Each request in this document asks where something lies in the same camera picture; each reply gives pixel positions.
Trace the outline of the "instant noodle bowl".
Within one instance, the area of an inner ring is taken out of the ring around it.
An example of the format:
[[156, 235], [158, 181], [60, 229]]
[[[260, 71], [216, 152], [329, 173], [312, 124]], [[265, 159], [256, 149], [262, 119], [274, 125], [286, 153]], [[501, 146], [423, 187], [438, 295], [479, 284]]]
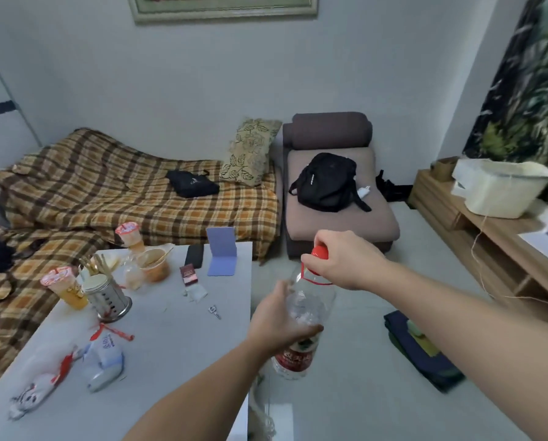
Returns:
[[174, 247], [175, 245], [171, 243], [148, 247], [135, 256], [135, 263], [141, 270], [145, 281], [160, 283], [170, 276], [172, 270], [168, 257]]

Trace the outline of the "bunch of wooden chopsticks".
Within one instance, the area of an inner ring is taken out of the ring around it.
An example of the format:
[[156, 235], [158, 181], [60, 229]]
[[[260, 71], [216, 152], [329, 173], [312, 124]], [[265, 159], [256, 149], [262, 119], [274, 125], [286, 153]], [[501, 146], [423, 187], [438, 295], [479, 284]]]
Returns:
[[80, 258], [78, 274], [80, 276], [93, 276], [95, 274], [105, 273], [105, 269], [113, 272], [119, 263], [119, 259], [112, 254], [96, 253], [90, 258]]

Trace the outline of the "person's right hand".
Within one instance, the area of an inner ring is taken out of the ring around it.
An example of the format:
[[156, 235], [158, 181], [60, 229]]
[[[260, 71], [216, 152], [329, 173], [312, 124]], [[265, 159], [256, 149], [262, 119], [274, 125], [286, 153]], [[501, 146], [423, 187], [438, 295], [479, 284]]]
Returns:
[[332, 261], [330, 276], [325, 279], [347, 290], [373, 292], [378, 285], [379, 271], [388, 266], [384, 254], [373, 244], [352, 231], [319, 230], [314, 245], [324, 244]]

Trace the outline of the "brown bolster cushion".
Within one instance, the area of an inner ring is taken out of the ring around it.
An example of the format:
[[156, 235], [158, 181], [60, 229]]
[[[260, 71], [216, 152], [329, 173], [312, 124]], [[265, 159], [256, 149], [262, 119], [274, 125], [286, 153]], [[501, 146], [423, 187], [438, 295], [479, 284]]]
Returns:
[[298, 113], [282, 128], [282, 142], [292, 150], [368, 147], [373, 125], [361, 112]]

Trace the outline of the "folded dark blue mat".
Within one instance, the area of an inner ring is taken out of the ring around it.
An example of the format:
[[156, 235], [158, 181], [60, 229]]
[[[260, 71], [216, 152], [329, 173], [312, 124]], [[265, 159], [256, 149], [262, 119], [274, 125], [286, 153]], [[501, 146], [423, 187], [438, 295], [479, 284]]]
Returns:
[[465, 375], [425, 336], [410, 331], [409, 319], [400, 311], [384, 315], [384, 326], [391, 344], [409, 361], [431, 385], [441, 393], [448, 393], [463, 382]]

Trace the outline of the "floral beige pillow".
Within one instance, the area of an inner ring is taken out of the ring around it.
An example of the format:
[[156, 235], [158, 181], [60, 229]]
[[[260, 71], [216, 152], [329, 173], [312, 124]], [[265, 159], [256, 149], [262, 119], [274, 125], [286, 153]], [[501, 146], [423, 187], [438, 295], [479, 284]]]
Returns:
[[269, 170], [270, 146], [281, 127], [280, 120], [244, 117], [230, 142], [219, 179], [249, 187], [261, 185]]

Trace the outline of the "white tissue pack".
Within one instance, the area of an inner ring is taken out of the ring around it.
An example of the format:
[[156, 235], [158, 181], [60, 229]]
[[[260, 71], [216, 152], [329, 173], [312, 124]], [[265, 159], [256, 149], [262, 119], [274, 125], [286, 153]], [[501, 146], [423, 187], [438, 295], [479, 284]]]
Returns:
[[122, 374], [125, 367], [123, 349], [111, 332], [103, 330], [84, 346], [82, 364], [87, 390], [99, 392]]

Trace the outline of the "person's left forearm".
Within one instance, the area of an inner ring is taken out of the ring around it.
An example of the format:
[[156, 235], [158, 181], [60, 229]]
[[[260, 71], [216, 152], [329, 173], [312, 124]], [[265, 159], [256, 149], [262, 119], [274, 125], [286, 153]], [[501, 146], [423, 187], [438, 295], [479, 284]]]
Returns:
[[155, 403], [122, 441], [226, 441], [274, 348], [265, 338], [248, 336]]

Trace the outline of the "cream plastic basket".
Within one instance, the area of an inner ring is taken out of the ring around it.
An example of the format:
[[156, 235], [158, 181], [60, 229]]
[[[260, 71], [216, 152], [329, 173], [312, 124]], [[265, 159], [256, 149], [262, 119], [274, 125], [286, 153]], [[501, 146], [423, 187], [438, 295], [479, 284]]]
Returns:
[[459, 159], [452, 194], [473, 214], [518, 219], [548, 186], [548, 167], [536, 162]]

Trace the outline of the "plaid covered sofa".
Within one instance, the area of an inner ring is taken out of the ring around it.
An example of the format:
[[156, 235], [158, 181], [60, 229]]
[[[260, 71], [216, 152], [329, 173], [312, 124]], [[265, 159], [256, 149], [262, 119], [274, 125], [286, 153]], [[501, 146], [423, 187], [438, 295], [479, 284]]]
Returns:
[[[144, 243], [206, 243], [206, 228], [235, 228], [253, 243], [253, 259], [266, 259], [280, 236], [280, 171], [273, 162], [263, 183], [249, 187], [219, 179], [219, 160], [169, 160], [129, 148], [88, 128], [0, 169], [0, 206], [8, 221], [0, 240], [17, 252], [44, 243], [0, 273], [0, 378], [58, 302], [43, 287], [43, 274], [77, 267], [79, 259], [122, 244], [115, 229], [140, 226]], [[208, 172], [220, 192], [180, 198], [165, 177], [169, 170]]]

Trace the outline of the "small cardboard box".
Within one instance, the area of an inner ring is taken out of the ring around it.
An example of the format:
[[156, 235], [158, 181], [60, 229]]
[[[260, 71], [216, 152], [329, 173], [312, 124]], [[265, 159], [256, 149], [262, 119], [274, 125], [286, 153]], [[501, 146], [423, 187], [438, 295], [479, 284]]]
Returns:
[[459, 156], [452, 156], [432, 162], [430, 167], [431, 177], [440, 183], [450, 182], [453, 179], [453, 171], [459, 159]]

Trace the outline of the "clear plastic water bottle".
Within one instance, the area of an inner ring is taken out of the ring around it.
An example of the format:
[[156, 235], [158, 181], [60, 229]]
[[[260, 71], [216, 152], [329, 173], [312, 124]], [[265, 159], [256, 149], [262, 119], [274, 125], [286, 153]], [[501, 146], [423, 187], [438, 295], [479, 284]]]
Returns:
[[[336, 287], [313, 273], [304, 264], [296, 269], [289, 282], [286, 298], [289, 315], [301, 325], [325, 325], [336, 299]], [[322, 333], [299, 341], [272, 359], [274, 370], [283, 378], [298, 380], [309, 371]]]

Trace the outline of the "person's right forearm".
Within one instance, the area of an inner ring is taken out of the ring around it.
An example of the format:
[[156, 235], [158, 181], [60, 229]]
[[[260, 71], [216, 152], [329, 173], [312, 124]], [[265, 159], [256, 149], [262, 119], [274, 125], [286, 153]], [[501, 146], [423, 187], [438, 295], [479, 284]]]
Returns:
[[365, 289], [414, 321], [526, 435], [548, 441], [548, 323], [391, 261], [366, 274]]

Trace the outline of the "framed wall picture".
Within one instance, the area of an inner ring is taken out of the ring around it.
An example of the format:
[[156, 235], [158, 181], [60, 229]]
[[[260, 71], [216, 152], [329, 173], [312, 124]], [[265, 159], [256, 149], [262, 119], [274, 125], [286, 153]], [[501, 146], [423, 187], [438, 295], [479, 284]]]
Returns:
[[317, 16], [319, 0], [128, 0], [136, 23]]

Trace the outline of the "black smartphone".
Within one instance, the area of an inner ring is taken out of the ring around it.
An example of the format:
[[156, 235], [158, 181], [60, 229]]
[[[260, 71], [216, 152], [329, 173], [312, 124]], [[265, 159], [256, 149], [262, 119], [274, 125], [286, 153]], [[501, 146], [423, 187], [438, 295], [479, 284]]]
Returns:
[[192, 266], [195, 270], [200, 269], [204, 262], [205, 245], [201, 243], [191, 244], [186, 252], [183, 266]]

